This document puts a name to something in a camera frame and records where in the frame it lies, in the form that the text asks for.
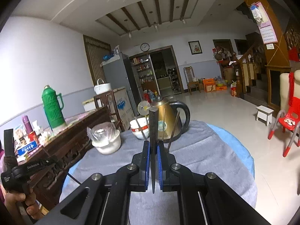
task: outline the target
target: white stool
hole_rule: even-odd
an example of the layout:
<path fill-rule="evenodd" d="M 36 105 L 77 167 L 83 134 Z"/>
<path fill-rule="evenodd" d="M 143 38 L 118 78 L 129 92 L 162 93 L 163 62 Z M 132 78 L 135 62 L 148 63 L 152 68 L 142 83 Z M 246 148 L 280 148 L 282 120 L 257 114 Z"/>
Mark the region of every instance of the white stool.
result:
<path fill-rule="evenodd" d="M 257 109 L 257 115 L 256 115 L 256 121 L 260 118 L 262 120 L 266 121 L 266 126 L 269 125 L 269 123 L 272 123 L 272 113 L 274 110 L 267 108 L 265 106 L 258 106 Z"/>

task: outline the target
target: orange box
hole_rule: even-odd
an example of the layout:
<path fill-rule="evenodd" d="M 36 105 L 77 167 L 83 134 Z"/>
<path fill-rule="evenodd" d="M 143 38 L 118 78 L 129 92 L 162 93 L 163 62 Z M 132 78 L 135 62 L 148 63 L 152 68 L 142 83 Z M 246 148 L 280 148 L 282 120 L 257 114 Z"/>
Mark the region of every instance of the orange box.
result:
<path fill-rule="evenodd" d="M 214 92 L 216 90 L 215 84 L 204 85 L 205 92 Z"/>
<path fill-rule="evenodd" d="M 214 79 L 204 79 L 203 80 L 203 84 L 204 85 L 214 85 L 215 84 L 215 80 Z"/>
<path fill-rule="evenodd" d="M 216 87 L 216 91 L 224 91 L 227 90 L 227 86 Z"/>

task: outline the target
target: metal screw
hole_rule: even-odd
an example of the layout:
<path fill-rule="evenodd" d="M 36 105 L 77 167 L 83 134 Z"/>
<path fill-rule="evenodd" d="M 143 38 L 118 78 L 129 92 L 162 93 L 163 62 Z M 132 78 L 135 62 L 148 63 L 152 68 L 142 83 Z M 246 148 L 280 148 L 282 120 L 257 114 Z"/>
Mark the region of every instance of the metal screw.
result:
<path fill-rule="evenodd" d="M 92 180 L 99 180 L 100 178 L 101 178 L 101 174 L 100 173 L 94 173 L 93 175 L 92 175 Z"/>
<path fill-rule="evenodd" d="M 178 170 L 178 169 L 181 168 L 181 165 L 178 164 L 178 163 L 174 163 L 174 164 L 172 164 L 171 168 L 173 168 L 173 169 L 175 169 L 175 170 Z"/>
<path fill-rule="evenodd" d="M 130 163 L 130 164 L 127 165 L 127 168 L 128 168 L 129 170 L 133 170 L 133 169 L 136 169 L 137 166 L 136 166 L 134 163 Z"/>
<path fill-rule="evenodd" d="M 215 179 L 215 178 L 217 177 L 217 175 L 216 175 L 214 172 L 209 172 L 209 173 L 207 174 L 207 177 L 208 177 L 209 179 Z"/>

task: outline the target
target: white bowl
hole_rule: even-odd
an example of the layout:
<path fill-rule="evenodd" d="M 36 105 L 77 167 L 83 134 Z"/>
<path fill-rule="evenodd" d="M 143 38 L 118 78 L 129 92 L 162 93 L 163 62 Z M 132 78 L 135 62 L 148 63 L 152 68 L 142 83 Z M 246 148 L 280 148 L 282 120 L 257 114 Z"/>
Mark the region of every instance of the white bowl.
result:
<path fill-rule="evenodd" d="M 120 131 L 118 129 L 116 131 L 118 131 L 118 135 L 114 139 L 111 139 L 108 144 L 105 142 L 99 143 L 92 141 L 92 145 L 103 155 L 109 155 L 116 152 L 121 146 Z"/>
<path fill-rule="evenodd" d="M 146 118 L 138 118 L 137 121 L 139 122 L 139 125 L 143 129 L 143 133 L 144 133 L 145 137 L 148 138 L 149 137 L 149 128 L 147 126 Z M 130 121 L 130 128 L 131 128 L 132 133 L 134 134 L 134 136 L 136 136 L 136 138 L 138 138 L 140 140 L 144 139 L 143 134 L 139 130 L 139 126 L 138 126 L 135 119 Z"/>

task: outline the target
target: red tassel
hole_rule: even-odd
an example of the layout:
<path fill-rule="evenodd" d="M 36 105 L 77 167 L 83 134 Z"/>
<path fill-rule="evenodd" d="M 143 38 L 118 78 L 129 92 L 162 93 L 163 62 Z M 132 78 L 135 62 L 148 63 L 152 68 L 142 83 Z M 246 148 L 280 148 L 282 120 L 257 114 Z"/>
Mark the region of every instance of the red tassel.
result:
<path fill-rule="evenodd" d="M 289 74 L 289 106 L 291 106 L 293 104 L 294 88 L 295 88 L 294 73 L 290 72 L 290 74 Z"/>

